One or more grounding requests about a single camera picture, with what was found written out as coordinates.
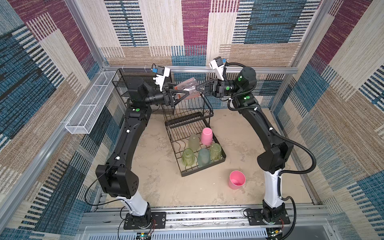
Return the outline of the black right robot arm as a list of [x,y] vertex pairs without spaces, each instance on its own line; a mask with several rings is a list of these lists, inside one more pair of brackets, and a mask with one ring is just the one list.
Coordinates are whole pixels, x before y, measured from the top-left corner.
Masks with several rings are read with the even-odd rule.
[[257,157],[260,168],[265,172],[266,191],[263,207],[268,210],[281,210],[285,204],[278,193],[281,189],[278,174],[285,168],[293,144],[278,137],[278,132],[266,118],[252,94],[256,86],[255,70],[244,67],[235,80],[210,79],[198,85],[196,90],[216,98],[228,97],[228,109],[239,112],[252,126],[265,150]]

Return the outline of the teal translucent cup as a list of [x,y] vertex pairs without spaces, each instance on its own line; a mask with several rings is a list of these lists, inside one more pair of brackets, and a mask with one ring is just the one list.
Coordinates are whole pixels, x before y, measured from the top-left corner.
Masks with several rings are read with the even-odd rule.
[[211,162],[211,155],[208,149],[201,149],[198,153],[198,166],[204,167]]

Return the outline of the pale green translucent cup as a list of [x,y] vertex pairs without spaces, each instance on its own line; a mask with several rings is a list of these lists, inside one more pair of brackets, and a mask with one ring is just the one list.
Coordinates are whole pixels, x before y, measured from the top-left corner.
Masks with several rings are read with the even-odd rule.
[[198,135],[191,135],[189,137],[188,147],[193,152],[196,152],[200,149],[200,138]]

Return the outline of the pink cup edge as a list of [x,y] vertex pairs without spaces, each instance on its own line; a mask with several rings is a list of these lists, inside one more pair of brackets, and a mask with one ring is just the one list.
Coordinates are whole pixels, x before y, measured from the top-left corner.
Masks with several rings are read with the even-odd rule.
[[213,142],[213,131],[211,128],[204,128],[201,133],[201,143],[210,146]]

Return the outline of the translucent pink cup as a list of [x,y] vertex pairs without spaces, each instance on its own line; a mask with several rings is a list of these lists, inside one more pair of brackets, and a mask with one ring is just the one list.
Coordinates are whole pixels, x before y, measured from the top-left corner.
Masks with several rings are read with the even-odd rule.
[[175,86],[176,90],[188,91],[189,94],[185,98],[185,100],[194,99],[201,96],[201,93],[196,90],[196,86],[198,85],[198,81],[195,78],[190,78],[186,81]]

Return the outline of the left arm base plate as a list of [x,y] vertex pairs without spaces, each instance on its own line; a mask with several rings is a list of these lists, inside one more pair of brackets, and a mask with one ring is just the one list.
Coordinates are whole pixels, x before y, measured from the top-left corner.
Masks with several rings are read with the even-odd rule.
[[166,226],[166,212],[154,212],[151,214],[146,214],[144,216],[132,216],[130,214],[126,215],[124,221],[124,230],[139,230],[139,229],[164,229]]

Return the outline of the opaque pink cup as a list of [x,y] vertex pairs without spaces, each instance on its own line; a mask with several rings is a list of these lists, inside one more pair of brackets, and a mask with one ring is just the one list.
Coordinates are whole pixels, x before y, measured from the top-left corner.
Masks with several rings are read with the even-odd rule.
[[241,188],[246,183],[246,177],[241,171],[232,171],[229,175],[229,187],[233,190]]

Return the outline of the bright green translucent cup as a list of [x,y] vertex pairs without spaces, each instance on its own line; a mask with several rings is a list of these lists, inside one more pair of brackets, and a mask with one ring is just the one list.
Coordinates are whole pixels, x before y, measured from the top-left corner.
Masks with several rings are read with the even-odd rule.
[[218,143],[214,143],[210,146],[211,161],[219,161],[222,158],[222,147]]

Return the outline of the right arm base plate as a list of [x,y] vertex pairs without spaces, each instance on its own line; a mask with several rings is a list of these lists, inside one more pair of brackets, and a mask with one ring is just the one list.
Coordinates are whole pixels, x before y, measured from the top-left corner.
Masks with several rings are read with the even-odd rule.
[[290,225],[291,218],[283,209],[270,210],[268,208],[243,210],[243,215],[248,219],[250,226]]

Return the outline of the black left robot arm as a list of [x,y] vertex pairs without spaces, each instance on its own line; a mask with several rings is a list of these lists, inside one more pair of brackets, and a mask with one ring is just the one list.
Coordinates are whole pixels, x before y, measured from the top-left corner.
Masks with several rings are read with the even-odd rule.
[[122,133],[110,158],[98,165],[96,176],[104,193],[122,201],[133,219],[148,221],[150,204],[139,193],[139,177],[132,172],[135,150],[153,112],[152,105],[176,106],[189,96],[188,91],[177,90],[166,83],[163,90],[154,89],[141,77],[123,77],[115,84],[128,97]]

